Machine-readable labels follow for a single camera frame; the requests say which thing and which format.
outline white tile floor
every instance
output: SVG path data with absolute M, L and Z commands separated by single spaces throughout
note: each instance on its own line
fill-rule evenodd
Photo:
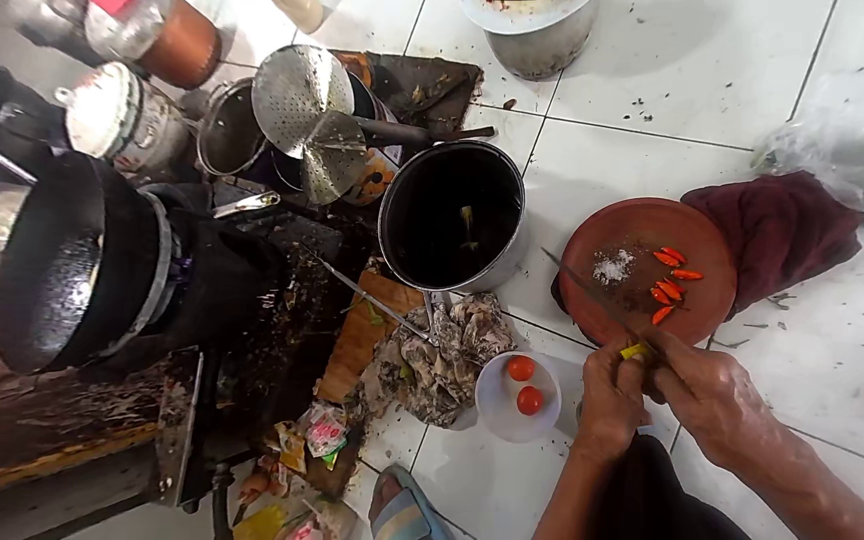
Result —
M 678 199 L 749 179 L 751 149 L 763 135 L 817 99 L 822 81 L 864 68 L 864 0 L 602 0 L 582 55 L 540 82 L 498 64 L 459 0 L 328 0 L 330 19 L 311 36 L 269 0 L 228 1 L 232 12 L 220 17 L 234 37 L 227 63 L 255 67 L 294 41 L 441 56 L 485 70 L 465 125 L 496 126 L 491 142 L 525 171 L 534 239 L 520 274 L 497 292 L 522 348 L 561 360 L 562 416 L 547 437 L 513 445 L 490 435 L 474 413 L 439 429 L 390 410 L 370 427 L 345 496 L 365 516 L 376 471 L 401 463 L 460 539 L 528 538 L 574 435 L 580 366 L 592 349 L 549 297 L 553 268 L 538 248 L 561 251 L 586 217 L 623 198 Z M 247 72 L 227 67 L 217 77 Z M 503 110 L 511 98 L 514 109 Z M 776 416 L 864 497 L 864 249 L 791 293 L 798 298 L 788 300 L 789 310 L 756 304 L 723 325 L 718 339 L 750 339 L 733 353 Z M 654 433 L 689 493 L 752 538 L 792 537 L 754 493 L 705 460 L 668 407 L 652 412 Z M 365 526 L 359 533 L 370 537 Z

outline maroon cloth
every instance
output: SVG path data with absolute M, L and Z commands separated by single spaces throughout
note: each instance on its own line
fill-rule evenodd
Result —
M 726 238 L 738 273 L 728 318 L 862 249 L 859 213 L 806 172 L 701 187 L 681 202 L 712 220 Z

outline foot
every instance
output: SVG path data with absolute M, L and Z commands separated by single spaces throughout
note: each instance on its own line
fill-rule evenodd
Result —
M 392 499 L 402 493 L 402 485 L 400 485 L 399 481 L 396 480 L 396 477 L 391 474 L 379 474 L 376 483 L 378 489 L 376 489 L 372 494 L 372 504 L 368 509 L 368 521 L 370 523 L 375 523 L 379 514 L 382 513 L 382 510 L 392 502 Z

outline frying pan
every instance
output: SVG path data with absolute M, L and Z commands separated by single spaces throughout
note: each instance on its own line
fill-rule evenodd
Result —
M 20 374 L 90 361 L 129 330 L 159 258 L 155 211 L 112 166 L 57 157 L 0 265 L 0 357 Z

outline sandal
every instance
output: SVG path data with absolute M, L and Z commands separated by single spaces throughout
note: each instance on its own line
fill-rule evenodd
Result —
M 371 524 L 372 538 L 375 540 L 422 540 L 424 538 L 455 540 L 452 531 L 443 525 L 412 474 L 401 465 L 390 465 L 379 474 L 375 491 L 380 489 L 383 475 L 391 475 L 395 478 L 398 485 L 402 486 L 402 491 L 386 503 L 375 518 L 375 522 Z

